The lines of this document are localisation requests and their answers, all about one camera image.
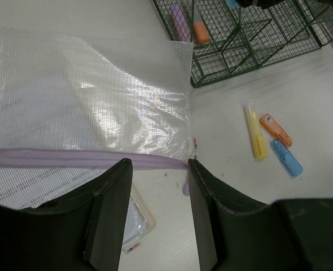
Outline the blue correction tape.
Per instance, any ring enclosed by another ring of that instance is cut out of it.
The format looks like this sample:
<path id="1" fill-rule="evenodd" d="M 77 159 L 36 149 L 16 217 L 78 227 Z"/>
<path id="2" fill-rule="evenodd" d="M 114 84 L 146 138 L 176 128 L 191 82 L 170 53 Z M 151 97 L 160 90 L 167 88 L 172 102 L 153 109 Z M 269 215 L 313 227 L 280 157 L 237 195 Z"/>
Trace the blue correction tape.
<path id="1" fill-rule="evenodd" d="M 301 164 L 279 140 L 272 140 L 270 147 L 291 177 L 297 177 L 302 174 L 303 167 Z"/>

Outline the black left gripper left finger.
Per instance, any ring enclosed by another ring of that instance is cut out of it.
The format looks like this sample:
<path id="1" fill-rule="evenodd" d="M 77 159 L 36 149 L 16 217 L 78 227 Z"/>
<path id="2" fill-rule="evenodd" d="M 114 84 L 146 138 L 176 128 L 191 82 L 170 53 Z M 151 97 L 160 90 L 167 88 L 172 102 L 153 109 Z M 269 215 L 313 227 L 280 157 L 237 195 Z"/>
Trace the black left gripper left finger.
<path id="1" fill-rule="evenodd" d="M 93 205 L 83 259 L 95 270 L 118 270 L 132 186 L 133 165 L 122 159 L 93 179 Z"/>

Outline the orange highlighter pen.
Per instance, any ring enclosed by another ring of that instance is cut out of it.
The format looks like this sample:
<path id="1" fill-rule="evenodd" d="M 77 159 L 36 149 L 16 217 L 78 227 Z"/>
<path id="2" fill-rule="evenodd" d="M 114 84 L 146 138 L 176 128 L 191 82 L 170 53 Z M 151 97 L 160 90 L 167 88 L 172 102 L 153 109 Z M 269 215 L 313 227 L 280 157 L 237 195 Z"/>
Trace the orange highlighter pen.
<path id="1" fill-rule="evenodd" d="M 201 17 L 196 1 L 192 1 L 192 20 L 197 41 L 200 44 L 209 42 L 209 34 Z"/>

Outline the purple highlighter pen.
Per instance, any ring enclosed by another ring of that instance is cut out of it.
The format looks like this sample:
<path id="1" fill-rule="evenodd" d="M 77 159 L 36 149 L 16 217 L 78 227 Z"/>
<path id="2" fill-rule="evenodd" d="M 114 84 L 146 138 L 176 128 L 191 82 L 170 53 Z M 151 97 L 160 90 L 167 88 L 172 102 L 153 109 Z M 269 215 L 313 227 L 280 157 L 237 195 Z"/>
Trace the purple highlighter pen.
<path id="1" fill-rule="evenodd" d="M 170 12 L 179 40 L 182 42 L 190 42 L 190 28 L 183 8 L 180 4 L 172 4 L 170 6 Z"/>

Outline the clear mesh pouch purple zipper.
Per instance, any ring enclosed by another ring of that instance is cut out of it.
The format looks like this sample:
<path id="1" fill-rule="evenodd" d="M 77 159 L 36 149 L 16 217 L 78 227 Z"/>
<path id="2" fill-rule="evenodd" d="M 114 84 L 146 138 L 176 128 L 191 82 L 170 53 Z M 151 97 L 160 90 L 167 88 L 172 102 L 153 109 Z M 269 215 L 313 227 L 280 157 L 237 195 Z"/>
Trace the clear mesh pouch purple zipper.
<path id="1" fill-rule="evenodd" d="M 183 168 L 189 42 L 0 33 L 0 165 Z"/>

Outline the yellow highlighter pen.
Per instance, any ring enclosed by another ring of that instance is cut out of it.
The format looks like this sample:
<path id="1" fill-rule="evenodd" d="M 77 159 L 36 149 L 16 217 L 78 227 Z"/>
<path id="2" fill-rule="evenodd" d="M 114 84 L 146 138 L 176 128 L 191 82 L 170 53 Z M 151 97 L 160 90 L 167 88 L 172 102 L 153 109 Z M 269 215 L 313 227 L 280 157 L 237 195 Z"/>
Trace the yellow highlighter pen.
<path id="1" fill-rule="evenodd" d="M 243 106 L 254 159 L 263 161 L 268 157 L 265 137 L 261 130 L 257 109 L 254 103 Z"/>

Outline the blue highlighter pen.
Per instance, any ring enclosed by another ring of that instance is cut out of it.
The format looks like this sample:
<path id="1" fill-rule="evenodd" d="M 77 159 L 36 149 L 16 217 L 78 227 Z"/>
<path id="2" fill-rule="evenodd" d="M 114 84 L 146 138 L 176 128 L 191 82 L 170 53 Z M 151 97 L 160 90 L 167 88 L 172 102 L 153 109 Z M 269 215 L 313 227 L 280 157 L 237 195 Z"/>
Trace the blue highlighter pen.
<path id="1" fill-rule="evenodd" d="M 232 10 L 239 6 L 239 4 L 236 0 L 226 0 L 226 5 L 229 9 L 232 9 Z"/>

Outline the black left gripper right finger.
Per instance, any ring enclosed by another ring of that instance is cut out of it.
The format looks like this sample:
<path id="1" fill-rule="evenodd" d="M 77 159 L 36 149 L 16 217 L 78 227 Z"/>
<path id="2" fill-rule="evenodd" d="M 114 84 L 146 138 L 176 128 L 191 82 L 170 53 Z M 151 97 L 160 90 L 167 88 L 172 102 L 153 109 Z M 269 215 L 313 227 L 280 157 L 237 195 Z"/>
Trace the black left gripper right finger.
<path id="1" fill-rule="evenodd" d="M 188 183 L 201 270 L 276 270 L 271 207 L 215 177 L 196 159 Z"/>

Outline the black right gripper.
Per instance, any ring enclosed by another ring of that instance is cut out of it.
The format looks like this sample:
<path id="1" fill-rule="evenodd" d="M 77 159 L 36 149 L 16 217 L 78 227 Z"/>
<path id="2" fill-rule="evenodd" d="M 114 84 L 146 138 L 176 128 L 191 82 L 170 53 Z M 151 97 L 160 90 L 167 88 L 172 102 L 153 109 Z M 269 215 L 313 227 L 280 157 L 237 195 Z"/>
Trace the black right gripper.
<path id="1" fill-rule="evenodd" d="M 246 8 L 248 6 L 257 6 L 261 8 L 269 8 L 275 6 L 284 0 L 236 0 L 237 4 Z M 316 0 L 316 2 L 320 2 L 326 4 L 330 7 L 333 7 L 333 0 Z"/>

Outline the orange correction tape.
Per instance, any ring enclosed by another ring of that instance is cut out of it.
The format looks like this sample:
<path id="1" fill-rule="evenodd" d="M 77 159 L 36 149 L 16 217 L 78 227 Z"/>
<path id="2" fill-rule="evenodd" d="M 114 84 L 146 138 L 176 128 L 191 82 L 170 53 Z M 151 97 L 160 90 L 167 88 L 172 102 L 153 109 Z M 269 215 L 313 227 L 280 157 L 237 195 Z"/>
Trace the orange correction tape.
<path id="1" fill-rule="evenodd" d="M 259 119 L 261 126 L 274 138 L 286 147 L 292 146 L 292 139 L 279 123 L 268 113 L 262 115 Z"/>

